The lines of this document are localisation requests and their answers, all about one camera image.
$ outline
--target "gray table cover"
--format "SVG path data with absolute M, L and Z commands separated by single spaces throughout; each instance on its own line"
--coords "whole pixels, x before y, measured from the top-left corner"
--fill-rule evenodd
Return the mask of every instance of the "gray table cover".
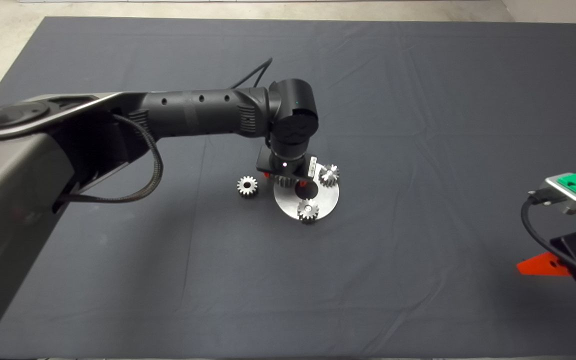
M 576 172 L 576 24 L 46 18 L 0 105 L 221 89 L 267 57 L 263 85 L 313 86 L 336 210 L 302 225 L 263 181 L 240 198 L 261 139 L 163 139 L 152 196 L 68 208 L 0 358 L 576 355 L 574 281 L 515 268 L 543 251 L 526 191 Z M 92 193 L 151 171 L 146 155 Z M 534 212 L 545 236 L 576 230 Z

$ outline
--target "circular metal plate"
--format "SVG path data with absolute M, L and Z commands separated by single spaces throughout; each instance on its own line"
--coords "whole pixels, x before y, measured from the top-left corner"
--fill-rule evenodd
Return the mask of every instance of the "circular metal plate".
M 321 170 L 322 165 L 317 164 L 315 174 L 320 173 Z M 339 183 L 334 186 L 326 187 L 320 184 L 316 178 L 314 179 L 314 183 L 317 185 L 317 195 L 312 200 L 314 200 L 319 206 L 317 219 L 322 219 L 335 209 L 337 202 L 339 201 Z M 299 216 L 297 215 L 297 206 L 302 201 L 295 192 L 295 187 L 298 186 L 298 183 L 297 185 L 290 187 L 274 185 L 274 200 L 277 202 L 277 205 L 279 205 L 279 208 L 283 210 L 286 215 L 297 220 L 299 220 Z

